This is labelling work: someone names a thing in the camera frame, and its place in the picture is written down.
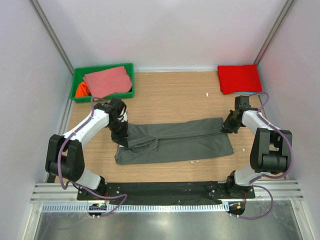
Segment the red folded t shirt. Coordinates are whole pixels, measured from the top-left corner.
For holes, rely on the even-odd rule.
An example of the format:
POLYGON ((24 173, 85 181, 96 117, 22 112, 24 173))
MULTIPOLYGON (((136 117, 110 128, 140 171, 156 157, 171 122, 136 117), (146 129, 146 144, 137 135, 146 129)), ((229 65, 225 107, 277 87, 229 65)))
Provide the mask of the red folded t shirt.
POLYGON ((257 93, 262 91, 258 67, 249 65, 219 65, 217 67, 220 91, 224 94, 257 93))

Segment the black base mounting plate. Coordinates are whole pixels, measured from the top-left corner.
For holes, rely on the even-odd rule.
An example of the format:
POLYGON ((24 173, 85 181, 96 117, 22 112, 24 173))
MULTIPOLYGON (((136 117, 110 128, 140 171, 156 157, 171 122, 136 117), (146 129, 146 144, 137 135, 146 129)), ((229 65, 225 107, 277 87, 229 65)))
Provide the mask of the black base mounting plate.
POLYGON ((235 187, 218 181, 109 182, 104 194, 108 197, 126 194, 124 204, 134 206, 219 205, 222 200, 256 197, 252 187, 235 187))

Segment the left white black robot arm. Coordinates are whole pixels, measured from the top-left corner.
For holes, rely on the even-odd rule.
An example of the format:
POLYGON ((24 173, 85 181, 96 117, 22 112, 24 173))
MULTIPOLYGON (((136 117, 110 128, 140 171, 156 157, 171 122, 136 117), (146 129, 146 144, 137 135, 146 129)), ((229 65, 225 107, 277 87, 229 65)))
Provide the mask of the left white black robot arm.
POLYGON ((45 171, 59 178, 62 189, 69 184, 84 189, 95 200, 106 194, 105 179, 85 167, 84 148, 102 129, 108 128, 111 140, 128 147, 127 106, 119 98, 91 103, 88 116, 70 131, 54 134, 48 141, 45 171))

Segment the aluminium frame rail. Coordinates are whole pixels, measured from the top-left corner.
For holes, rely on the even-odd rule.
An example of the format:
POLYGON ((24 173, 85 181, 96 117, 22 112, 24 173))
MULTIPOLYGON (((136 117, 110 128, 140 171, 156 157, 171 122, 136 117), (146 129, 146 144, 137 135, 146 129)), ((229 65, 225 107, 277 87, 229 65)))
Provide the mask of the aluminium frame rail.
POLYGON ((78 190, 71 184, 64 190, 59 183, 37 183, 30 203, 68 203, 77 201, 78 190))

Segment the grey t shirt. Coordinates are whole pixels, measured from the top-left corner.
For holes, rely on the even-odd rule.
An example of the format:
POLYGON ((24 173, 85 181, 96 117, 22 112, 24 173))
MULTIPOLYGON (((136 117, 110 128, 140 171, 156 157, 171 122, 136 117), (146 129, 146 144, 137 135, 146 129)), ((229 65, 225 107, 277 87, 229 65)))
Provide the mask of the grey t shirt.
POLYGON ((129 124, 128 147, 119 146, 118 165, 158 164, 230 156, 234 153, 223 118, 179 123, 129 124))

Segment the light blue folded t shirt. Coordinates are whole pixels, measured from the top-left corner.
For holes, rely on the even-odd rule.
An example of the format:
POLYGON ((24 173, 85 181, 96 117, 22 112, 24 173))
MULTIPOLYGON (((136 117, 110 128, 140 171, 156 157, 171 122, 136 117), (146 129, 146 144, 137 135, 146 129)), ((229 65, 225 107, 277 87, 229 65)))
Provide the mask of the light blue folded t shirt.
POLYGON ((246 95, 246 96, 255 96, 261 94, 261 92, 247 92, 247 91, 241 91, 241 92, 236 92, 235 94, 238 95, 246 95))

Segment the green plastic bin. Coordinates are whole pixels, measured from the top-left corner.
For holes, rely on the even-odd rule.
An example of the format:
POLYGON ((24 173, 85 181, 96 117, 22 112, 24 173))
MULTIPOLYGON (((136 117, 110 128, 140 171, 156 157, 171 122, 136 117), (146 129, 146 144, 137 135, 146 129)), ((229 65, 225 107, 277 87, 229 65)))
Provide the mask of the green plastic bin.
POLYGON ((134 65, 119 63, 76 68, 70 99, 76 103, 89 102, 92 96, 106 100, 112 97, 128 99, 134 93, 134 65))

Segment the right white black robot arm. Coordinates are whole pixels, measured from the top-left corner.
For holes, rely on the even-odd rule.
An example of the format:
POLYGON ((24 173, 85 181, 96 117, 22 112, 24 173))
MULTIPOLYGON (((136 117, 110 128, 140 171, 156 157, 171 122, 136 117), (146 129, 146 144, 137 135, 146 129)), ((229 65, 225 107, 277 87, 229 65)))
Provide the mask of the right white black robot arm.
POLYGON ((252 184, 262 177, 283 178, 294 161, 292 133, 268 121, 261 109, 250 105, 250 97, 245 95, 235 98, 234 110, 222 124, 222 132, 236 134, 241 127, 250 129, 254 140, 249 163, 233 171, 224 184, 225 192, 231 198, 244 197, 252 190, 252 184))

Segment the pink folded t shirt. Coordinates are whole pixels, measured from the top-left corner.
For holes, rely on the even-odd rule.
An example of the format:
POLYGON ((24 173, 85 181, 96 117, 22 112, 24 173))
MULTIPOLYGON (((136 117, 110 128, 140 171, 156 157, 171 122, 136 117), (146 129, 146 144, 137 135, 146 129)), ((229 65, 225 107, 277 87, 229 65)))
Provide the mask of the pink folded t shirt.
POLYGON ((83 81, 87 83, 91 96, 98 98, 127 93, 133 87, 132 80, 124 66, 85 74, 83 81))

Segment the orange t shirt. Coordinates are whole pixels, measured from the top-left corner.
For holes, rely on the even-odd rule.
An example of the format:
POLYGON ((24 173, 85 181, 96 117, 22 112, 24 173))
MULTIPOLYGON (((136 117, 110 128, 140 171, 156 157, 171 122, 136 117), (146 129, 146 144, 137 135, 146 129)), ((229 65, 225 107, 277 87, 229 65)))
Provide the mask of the orange t shirt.
POLYGON ((83 97, 89 97, 91 96, 91 91, 88 87, 88 84, 85 81, 82 81, 75 92, 75 97, 76 98, 83 98, 83 97))

